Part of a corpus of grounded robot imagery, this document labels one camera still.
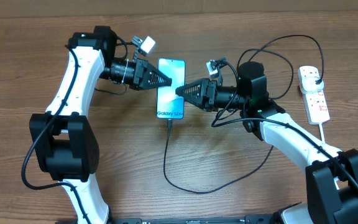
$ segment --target wooden table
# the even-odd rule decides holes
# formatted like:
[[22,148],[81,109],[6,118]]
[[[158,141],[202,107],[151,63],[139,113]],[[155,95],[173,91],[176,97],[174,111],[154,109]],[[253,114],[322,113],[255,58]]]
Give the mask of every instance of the wooden table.
[[[158,43],[149,57],[186,60],[187,82],[207,77],[205,62],[227,57],[236,64],[240,54],[275,37],[308,34],[324,50],[326,99],[331,120],[324,125],[329,144],[358,149],[358,11],[194,14],[156,16],[95,16],[45,19],[0,19],[0,224],[54,223],[76,217],[61,188],[34,191],[20,177],[32,141],[29,119],[50,104],[65,72],[64,45],[74,32],[91,32],[95,25],[111,26],[125,40],[151,35]],[[321,68],[314,42],[295,37],[274,43],[295,70],[302,65]],[[116,55],[124,53],[119,49]],[[261,53],[271,96],[290,81],[290,68],[281,59]],[[308,124],[298,78],[277,103],[301,126]],[[224,71],[225,85],[234,85]],[[118,90],[107,81],[98,87]],[[129,90],[124,96],[95,93],[89,121],[100,147],[96,173],[103,198],[116,218],[240,217],[272,213],[306,201],[305,177],[280,151],[274,150],[254,175],[209,195],[194,195],[170,186],[162,174],[166,121],[155,118],[156,91]],[[208,190],[255,169],[269,146],[241,124],[211,128],[214,113],[186,104],[185,118],[173,123],[167,174],[179,186]],[[35,155],[27,168],[34,185],[51,183]]]

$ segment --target power strip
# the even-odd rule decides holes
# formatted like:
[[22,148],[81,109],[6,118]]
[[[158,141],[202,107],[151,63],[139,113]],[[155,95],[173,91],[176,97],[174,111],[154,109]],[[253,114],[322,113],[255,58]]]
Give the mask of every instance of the power strip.
[[323,91],[324,83],[317,85],[314,81],[310,81],[319,79],[318,69],[313,66],[300,67],[298,78],[309,124],[319,125],[321,140],[324,142],[322,124],[329,120],[327,101]]

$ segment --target smartphone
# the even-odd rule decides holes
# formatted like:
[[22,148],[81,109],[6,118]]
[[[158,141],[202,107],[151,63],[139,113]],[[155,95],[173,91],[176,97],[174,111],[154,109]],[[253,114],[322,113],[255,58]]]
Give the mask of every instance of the smartphone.
[[186,63],[180,59],[160,58],[158,69],[172,79],[172,84],[157,88],[157,118],[182,119],[185,100],[176,95],[175,90],[185,84]]

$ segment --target cable clip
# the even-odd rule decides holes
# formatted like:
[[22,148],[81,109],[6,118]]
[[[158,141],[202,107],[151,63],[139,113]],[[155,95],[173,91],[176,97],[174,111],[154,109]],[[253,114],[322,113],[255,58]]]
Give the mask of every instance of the cable clip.
[[128,58],[127,58],[127,65],[125,66],[125,70],[124,70],[124,76],[122,76],[122,81],[121,83],[124,83],[124,79],[125,79],[125,74],[127,73],[127,68],[128,68]]

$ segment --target black cable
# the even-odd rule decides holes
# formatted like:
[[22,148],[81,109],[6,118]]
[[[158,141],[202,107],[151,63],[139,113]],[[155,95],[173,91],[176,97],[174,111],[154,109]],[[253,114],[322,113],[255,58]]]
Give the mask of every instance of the black cable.
[[112,94],[112,95],[122,96],[127,92],[127,85],[125,85],[125,83],[123,83],[123,85],[125,86],[125,90],[122,93],[115,93],[115,92],[111,92],[111,91],[108,91],[108,90],[100,90],[100,89],[97,89],[97,88],[95,88],[95,90],[99,91],[99,92],[102,92],[102,93],[109,93],[109,94]]
[[324,56],[323,56],[323,50],[321,49],[321,46],[320,44],[317,42],[316,39],[314,39],[313,37],[309,36],[309,35],[303,35],[303,34],[294,34],[294,35],[286,35],[286,36],[283,36],[283,37],[277,37],[276,39],[270,41],[269,43],[265,44],[263,47],[261,47],[258,51],[256,51],[253,56],[251,56],[251,58],[248,60],[248,62],[250,62],[254,57],[255,55],[257,55],[259,52],[261,52],[264,48],[266,48],[267,46],[269,46],[271,43],[275,42],[276,40],[280,40],[280,39],[283,39],[283,38],[287,38],[287,37],[307,37],[307,38],[310,38],[311,40],[313,40],[316,44],[317,44],[317,47],[320,51],[320,55],[321,55],[321,76],[320,76],[320,79],[316,81],[316,84],[320,84],[321,81],[323,81],[323,76],[324,76]]
[[165,177],[165,180],[167,180],[167,182],[172,185],[173,187],[179,189],[179,190],[184,190],[186,192],[190,192],[190,193],[194,193],[194,194],[210,194],[210,193],[213,193],[213,192],[217,192],[218,190],[221,190],[222,188],[224,187],[227,187],[228,185],[231,185],[231,184],[234,184],[244,178],[247,178],[249,177],[250,175],[252,175],[253,173],[257,172],[264,164],[265,162],[267,161],[267,158],[269,158],[269,155],[270,153],[272,152],[273,150],[273,146],[270,148],[269,152],[267,153],[267,156],[266,158],[264,159],[264,161],[256,168],[254,169],[253,171],[249,172],[248,174],[246,175],[243,175],[242,177],[236,179],[236,180],[232,180],[230,182],[228,182],[227,184],[224,184],[216,189],[213,189],[213,190],[209,190],[209,191],[195,191],[195,190],[188,190],[188,189],[184,189],[182,187],[179,187],[175,184],[173,184],[167,177],[167,173],[165,172],[165,167],[166,167],[166,158],[167,158],[167,149],[168,149],[168,142],[169,142],[169,138],[170,138],[170,135],[171,135],[171,128],[172,128],[172,120],[168,120],[168,136],[167,136],[167,142],[165,143],[165,152],[164,152],[164,161],[163,161],[163,172],[164,172],[164,177]]
[[284,59],[284,60],[290,65],[290,67],[291,67],[291,80],[290,80],[290,84],[288,85],[287,90],[285,90],[285,92],[284,92],[283,94],[281,94],[280,96],[278,96],[278,97],[270,97],[270,99],[272,99],[272,100],[278,100],[278,99],[284,97],[284,96],[288,93],[288,91],[290,91],[290,88],[291,88],[291,85],[292,85],[292,81],[293,81],[293,66],[292,66],[291,62],[290,62],[286,57],[284,57],[283,55],[280,55],[279,53],[276,53],[276,52],[272,52],[272,51],[270,51],[270,50],[248,49],[248,50],[246,50],[245,52],[243,52],[243,53],[241,54],[240,59],[239,59],[239,61],[238,61],[238,63],[237,63],[237,71],[238,71],[238,69],[239,69],[239,65],[240,65],[240,61],[241,61],[242,56],[244,56],[247,52],[255,51],[255,50],[256,50],[256,51],[259,50],[259,51],[261,51],[261,52],[266,52],[266,53],[270,53],[270,54],[274,54],[274,55],[276,55],[276,56],[279,56],[280,58]]
[[125,47],[125,55],[123,57],[121,57],[121,59],[125,60],[128,56],[128,46],[127,43],[125,42],[124,39],[122,39],[121,37],[117,36],[117,39],[119,39],[119,41],[121,41],[121,44],[116,44],[116,46],[121,46],[123,45]]
[[124,43],[125,43],[126,45],[133,45],[133,46],[135,46],[135,44],[132,43],[132,42],[121,42],[121,43],[116,44],[116,47],[122,46],[122,45],[124,45]]
[[231,101],[233,101],[233,99],[236,97],[237,95],[237,86],[238,86],[238,75],[237,75],[237,72],[236,72],[236,69],[234,69],[234,67],[229,63],[229,62],[225,62],[225,61],[221,61],[219,62],[221,64],[225,64],[225,65],[228,65],[230,67],[230,69],[232,70],[233,74],[234,74],[234,77],[236,79],[236,90],[232,96],[232,98],[229,100],[229,103],[225,106],[225,108],[223,110],[220,110],[216,113],[216,116],[215,116],[215,120],[212,122],[213,124],[216,122],[216,121],[219,121],[220,117],[223,115],[223,113],[227,110],[227,108],[229,107],[229,105],[231,104]]
[[357,189],[358,191],[358,183],[353,179],[353,177],[350,175],[350,173],[348,173],[348,171],[335,159],[333,158],[333,156],[331,156],[330,154],[328,154],[328,152],[326,152],[322,146],[319,146],[317,143],[315,143],[313,140],[311,140],[309,138],[309,136],[307,136],[304,132],[300,131],[299,129],[297,129],[294,126],[291,126],[290,124],[285,124],[283,122],[279,122],[279,121],[275,121],[272,119],[264,119],[264,118],[239,118],[239,119],[234,119],[231,121],[225,121],[219,124],[214,125],[213,127],[220,127],[220,126],[224,126],[227,124],[232,124],[232,123],[236,123],[236,122],[243,122],[243,121],[266,121],[266,122],[270,122],[270,123],[274,123],[274,124],[278,124],[278,125],[282,125],[286,128],[290,128],[291,130],[295,131],[296,133],[298,133],[300,136],[304,137],[308,142],[310,142],[310,144],[312,144],[315,148],[317,148],[317,150],[324,154],[329,160],[333,161],[335,166],[337,166],[337,168],[347,177],[347,180]]
[[238,111],[238,109],[235,109],[231,114],[229,114],[229,115],[227,115],[227,116],[225,116],[225,117],[223,117],[223,118],[219,118],[218,121],[222,121],[222,120],[224,120],[224,119],[226,119],[226,118],[232,116],[232,115],[235,114],[237,111]]
[[67,103],[67,99],[68,99],[68,96],[70,95],[70,92],[71,90],[73,89],[73,86],[74,86],[74,82],[75,82],[75,79],[77,77],[77,73],[78,73],[78,67],[79,67],[79,64],[78,64],[78,59],[77,59],[77,56],[75,55],[73,49],[69,48],[69,46],[65,46],[70,52],[71,54],[73,55],[73,58],[74,58],[74,61],[75,61],[75,69],[74,69],[74,75],[73,75],[73,79],[71,80],[71,83],[70,83],[70,86],[68,87],[67,89],[67,92],[66,92],[66,95],[64,97],[64,99],[62,99],[62,103],[61,105],[59,106],[59,109],[57,109],[56,113],[52,116],[52,118],[49,120],[49,122],[45,125],[45,127],[43,128],[43,130],[41,131],[41,133],[37,136],[37,138],[35,139],[35,141],[32,143],[27,155],[25,156],[25,159],[23,161],[23,165],[22,165],[22,172],[21,172],[21,176],[22,176],[22,181],[24,183],[24,185],[32,190],[43,190],[43,189],[49,189],[49,188],[52,188],[52,187],[58,187],[58,186],[67,186],[70,188],[70,190],[72,192],[74,192],[75,194],[75,198],[77,199],[78,201],[78,206],[80,207],[80,210],[81,210],[81,213],[83,214],[83,218],[86,220],[86,222],[88,224],[91,224],[91,221],[89,220],[88,218],[88,215],[85,213],[85,210],[84,210],[84,207],[82,205],[82,202],[81,202],[81,199],[80,199],[80,196],[78,195],[78,192],[75,188],[74,185],[70,184],[70,183],[66,183],[66,182],[58,182],[58,183],[54,183],[54,184],[48,184],[48,185],[44,185],[44,186],[34,186],[34,185],[31,185],[26,177],[25,177],[25,168],[27,167],[27,163],[29,162],[29,159],[30,159],[30,156],[31,154],[33,153],[34,149],[35,149],[35,146],[38,144],[38,142],[40,141],[40,138],[41,136],[43,136],[45,134],[45,132],[49,129],[49,127],[52,125],[52,123],[55,121],[55,119],[57,118],[57,116],[60,114],[60,112],[62,112],[63,110],[63,107],[66,105]]

